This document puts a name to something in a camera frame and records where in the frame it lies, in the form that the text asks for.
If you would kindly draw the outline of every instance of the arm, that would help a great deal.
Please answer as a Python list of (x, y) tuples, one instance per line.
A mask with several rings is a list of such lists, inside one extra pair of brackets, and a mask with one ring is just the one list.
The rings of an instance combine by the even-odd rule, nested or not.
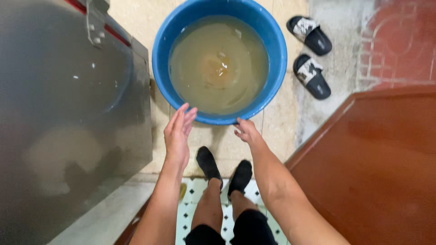
[(130, 241), (131, 245), (166, 245), (176, 241), (180, 184), (189, 160), (187, 138), (192, 121), (197, 116), (197, 108), (185, 114), (188, 107), (187, 103), (182, 105), (163, 131), (167, 155), (150, 203)]
[(265, 206), (293, 245), (346, 245), (337, 232), (310, 204), (291, 173), (271, 152), (250, 120), (238, 118), (235, 134), (247, 142), (254, 174)]

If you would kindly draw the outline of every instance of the hand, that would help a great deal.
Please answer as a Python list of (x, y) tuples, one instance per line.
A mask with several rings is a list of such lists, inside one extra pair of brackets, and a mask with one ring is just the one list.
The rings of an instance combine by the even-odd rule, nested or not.
[(188, 113), (189, 104), (183, 104), (163, 130), (167, 155), (165, 162), (176, 164), (184, 170), (189, 160), (188, 136), (192, 129), (192, 121), (197, 117), (197, 108), (192, 108)]
[(235, 135), (242, 139), (242, 141), (248, 143), (249, 145), (253, 143), (258, 137), (262, 137), (254, 126), (254, 122), (251, 120), (242, 120), (238, 117), (238, 124), (234, 126), (241, 131), (240, 133), (235, 130)]

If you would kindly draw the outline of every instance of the red tiled floor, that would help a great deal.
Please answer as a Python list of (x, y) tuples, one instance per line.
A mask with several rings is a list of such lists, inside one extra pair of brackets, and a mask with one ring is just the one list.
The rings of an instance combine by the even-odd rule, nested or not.
[(391, 0), (380, 5), (362, 33), (362, 79), (375, 89), (436, 82), (436, 1)]

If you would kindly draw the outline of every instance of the black shorts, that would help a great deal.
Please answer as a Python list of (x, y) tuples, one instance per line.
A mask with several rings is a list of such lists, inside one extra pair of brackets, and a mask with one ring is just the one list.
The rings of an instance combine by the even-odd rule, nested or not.
[[(233, 245), (277, 245), (265, 215), (257, 210), (245, 210), (233, 227)], [(225, 245), (224, 239), (207, 225), (199, 225), (186, 236), (186, 245)]]

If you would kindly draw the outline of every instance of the black slide sandal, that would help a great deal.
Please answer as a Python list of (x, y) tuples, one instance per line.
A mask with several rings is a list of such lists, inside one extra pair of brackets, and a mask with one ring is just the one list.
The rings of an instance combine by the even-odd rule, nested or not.
[(286, 27), (292, 35), (303, 42), (315, 54), (322, 56), (331, 51), (330, 39), (315, 20), (309, 17), (294, 16), (286, 23)]
[(319, 100), (330, 96), (331, 90), (321, 74), (323, 68), (306, 54), (300, 55), (294, 61), (294, 74), (309, 92)]

